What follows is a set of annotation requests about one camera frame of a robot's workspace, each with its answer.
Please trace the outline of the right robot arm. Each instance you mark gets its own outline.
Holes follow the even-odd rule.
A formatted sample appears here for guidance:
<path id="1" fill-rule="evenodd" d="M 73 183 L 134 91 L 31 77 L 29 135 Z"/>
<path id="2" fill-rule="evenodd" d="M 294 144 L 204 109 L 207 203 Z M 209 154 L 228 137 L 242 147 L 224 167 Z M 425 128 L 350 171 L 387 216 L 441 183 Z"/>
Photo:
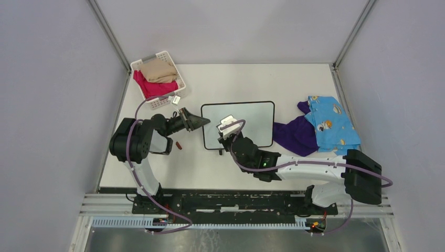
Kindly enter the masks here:
<path id="1" fill-rule="evenodd" d="M 221 133 L 218 142 L 243 172 L 261 181 L 321 181 L 321 185 L 306 189 L 303 208 L 309 214 L 317 214 L 339 201 L 354 200 L 368 205 L 382 202 L 382 167 L 359 150 L 312 159 L 261 150 L 241 133 Z"/>

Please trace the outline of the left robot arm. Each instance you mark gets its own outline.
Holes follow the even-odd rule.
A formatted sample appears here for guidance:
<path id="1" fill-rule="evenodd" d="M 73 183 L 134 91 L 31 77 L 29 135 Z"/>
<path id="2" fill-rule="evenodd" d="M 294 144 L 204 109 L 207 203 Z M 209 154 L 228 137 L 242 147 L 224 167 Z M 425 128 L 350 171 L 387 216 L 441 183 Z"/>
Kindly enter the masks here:
<path id="1" fill-rule="evenodd" d="M 143 120 L 124 118 L 111 137 L 111 155 L 128 168 L 135 181 L 137 194 L 147 197 L 144 206 L 152 214 L 158 214 L 164 209 L 165 200 L 148 155 L 169 155 L 174 143 L 170 137 L 172 134 L 181 130 L 192 132 L 210 122 L 210 119 L 181 108 L 170 118 L 162 114 Z"/>

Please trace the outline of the black framed whiteboard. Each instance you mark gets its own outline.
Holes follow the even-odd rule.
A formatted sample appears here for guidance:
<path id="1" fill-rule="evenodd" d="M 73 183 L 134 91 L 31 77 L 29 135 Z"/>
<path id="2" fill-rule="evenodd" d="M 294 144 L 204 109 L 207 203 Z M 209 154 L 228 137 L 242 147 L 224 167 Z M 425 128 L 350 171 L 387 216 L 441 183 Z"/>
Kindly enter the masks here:
<path id="1" fill-rule="evenodd" d="M 203 126 L 204 148 L 219 150 L 223 148 L 218 142 L 217 126 L 227 116 L 244 119 L 246 124 L 242 134 L 250 138 L 258 147 L 271 147 L 273 144 L 272 129 L 275 115 L 275 104 L 272 101 L 208 103 L 201 106 L 201 116 L 210 120 Z"/>

